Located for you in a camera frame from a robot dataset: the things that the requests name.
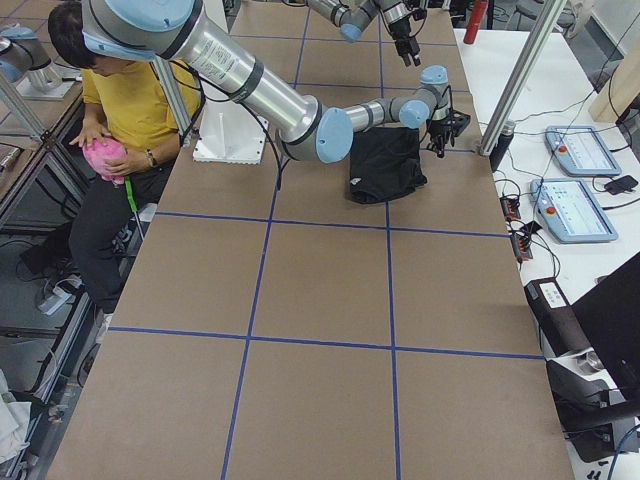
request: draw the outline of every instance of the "green lanyard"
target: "green lanyard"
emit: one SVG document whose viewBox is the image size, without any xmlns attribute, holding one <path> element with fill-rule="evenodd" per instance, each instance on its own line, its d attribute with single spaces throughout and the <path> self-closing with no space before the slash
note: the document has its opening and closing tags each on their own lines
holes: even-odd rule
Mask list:
<svg viewBox="0 0 640 480">
<path fill-rule="evenodd" d="M 136 201 L 133 198 L 133 187 L 131 186 L 131 179 L 129 178 L 129 175 L 124 177 L 124 186 L 127 189 L 127 200 L 129 201 L 131 212 L 136 213 L 138 211 L 138 205 L 136 205 Z"/>
</svg>

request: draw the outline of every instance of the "black pants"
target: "black pants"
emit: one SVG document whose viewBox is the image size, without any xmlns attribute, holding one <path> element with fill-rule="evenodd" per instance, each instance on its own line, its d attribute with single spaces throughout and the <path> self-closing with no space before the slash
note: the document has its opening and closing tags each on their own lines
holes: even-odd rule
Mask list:
<svg viewBox="0 0 640 480">
<path fill-rule="evenodd" d="M 139 207 L 160 200 L 172 167 L 170 162 L 130 176 Z M 111 241 L 132 216 L 125 186 L 96 177 L 73 221 L 69 237 L 71 255 L 87 293 L 104 313 L 115 310 L 124 286 Z"/>
</svg>

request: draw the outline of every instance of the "black hair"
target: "black hair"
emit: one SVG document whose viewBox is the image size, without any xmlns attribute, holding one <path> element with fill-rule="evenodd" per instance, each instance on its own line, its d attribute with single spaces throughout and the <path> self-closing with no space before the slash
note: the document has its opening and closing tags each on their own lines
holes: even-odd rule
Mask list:
<svg viewBox="0 0 640 480">
<path fill-rule="evenodd" d="M 76 68 L 91 68 L 96 57 L 102 57 L 87 48 L 82 35 L 82 4 L 62 2 L 49 13 L 47 23 L 51 43 L 58 54 Z"/>
</svg>

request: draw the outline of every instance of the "white table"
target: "white table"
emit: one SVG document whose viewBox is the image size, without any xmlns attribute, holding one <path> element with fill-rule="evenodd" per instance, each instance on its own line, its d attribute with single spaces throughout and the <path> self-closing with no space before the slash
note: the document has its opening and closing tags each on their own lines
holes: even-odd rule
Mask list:
<svg viewBox="0 0 640 480">
<path fill-rule="evenodd" d="M 482 30 L 478 32 L 473 45 L 463 43 L 464 33 L 464 30 L 456 30 L 456 40 L 469 88 L 473 94 L 478 121 L 481 127 L 486 128 L 522 51 L 528 32 Z M 529 183 L 538 176 L 566 177 L 555 160 L 551 159 L 550 151 L 545 145 L 542 132 L 549 125 L 593 125 L 597 130 L 609 128 L 600 132 L 609 148 L 616 149 L 624 146 L 625 139 L 613 124 L 594 122 L 589 115 L 589 105 L 596 97 L 595 92 L 589 96 L 591 91 L 591 84 L 564 37 L 560 34 L 551 34 L 511 112 L 510 119 L 518 121 L 539 112 L 557 113 L 547 113 L 517 122 L 516 136 L 511 143 L 510 152 L 505 155 L 499 171 L 494 175 L 495 179 L 513 180 L 524 193 L 530 191 Z M 540 134 L 524 135 L 523 133 Z M 615 153 L 614 156 L 623 174 L 640 179 L 640 163 L 630 149 Z M 596 180 L 599 189 L 602 189 L 603 183 L 604 180 Z M 515 186 L 509 182 L 497 182 L 496 188 L 499 194 L 517 193 Z M 616 196 L 597 193 L 596 199 L 604 207 L 626 203 L 637 198 L 638 195 L 638 192 Z M 531 196 L 521 198 L 520 212 L 524 222 L 534 219 Z M 609 219 L 619 234 L 619 238 L 610 243 L 565 245 L 559 243 L 546 231 L 539 232 L 560 259 L 561 271 L 557 281 L 571 303 L 588 292 L 599 276 L 611 273 L 638 252 L 640 249 L 640 227 L 637 223 L 639 214 L 640 202 L 607 211 Z M 533 260 L 523 262 L 520 272 L 523 285 L 530 280 L 553 275 L 551 255 L 537 245 L 532 246 L 532 253 Z M 568 448 L 576 479 L 586 478 L 592 470 L 596 472 L 604 470 L 600 478 L 606 478 L 607 466 L 603 469 L 597 465 L 597 462 L 583 463 L 570 444 Z M 618 459 L 614 480 L 635 480 L 640 476 L 639 472 L 640 455 L 624 455 Z"/>
</svg>

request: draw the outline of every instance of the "yellow shirt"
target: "yellow shirt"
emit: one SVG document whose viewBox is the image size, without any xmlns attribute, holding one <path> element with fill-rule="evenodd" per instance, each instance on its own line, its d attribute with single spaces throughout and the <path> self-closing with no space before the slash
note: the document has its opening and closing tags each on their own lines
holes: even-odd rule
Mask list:
<svg viewBox="0 0 640 480">
<path fill-rule="evenodd" d="M 172 65 L 176 78 L 195 86 L 193 77 Z M 154 148 L 178 131 L 167 97 L 150 63 L 134 62 L 121 72 L 103 77 L 91 70 L 82 70 L 85 103 L 102 105 L 108 128 L 113 137 L 134 150 Z M 180 85 L 189 115 L 198 107 L 196 90 Z"/>
</svg>

